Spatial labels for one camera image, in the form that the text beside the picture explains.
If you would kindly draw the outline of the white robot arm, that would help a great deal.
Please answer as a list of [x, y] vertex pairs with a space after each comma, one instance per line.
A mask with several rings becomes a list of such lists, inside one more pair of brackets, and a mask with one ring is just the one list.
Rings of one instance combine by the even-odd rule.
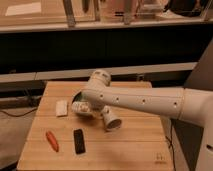
[[83, 116], [111, 114], [110, 106], [167, 116], [204, 128], [195, 171], [213, 171], [213, 91], [191, 88], [122, 88], [110, 85], [111, 75], [95, 70], [74, 101]]

